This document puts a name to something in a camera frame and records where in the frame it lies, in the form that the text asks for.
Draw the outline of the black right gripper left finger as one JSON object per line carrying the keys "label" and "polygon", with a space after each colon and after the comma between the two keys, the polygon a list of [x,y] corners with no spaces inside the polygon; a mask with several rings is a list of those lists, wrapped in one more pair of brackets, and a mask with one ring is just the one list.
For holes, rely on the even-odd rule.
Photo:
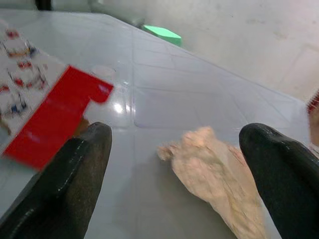
{"label": "black right gripper left finger", "polygon": [[109,161],[112,130],[89,125],[35,174],[0,220],[3,239],[82,239]]}

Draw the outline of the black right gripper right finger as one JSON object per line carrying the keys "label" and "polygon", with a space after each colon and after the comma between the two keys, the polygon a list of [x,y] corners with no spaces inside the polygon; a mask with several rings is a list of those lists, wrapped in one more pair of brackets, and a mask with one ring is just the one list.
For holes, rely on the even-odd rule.
{"label": "black right gripper right finger", "polygon": [[302,143],[262,123],[239,133],[257,190],[283,239],[319,237],[319,160]]}

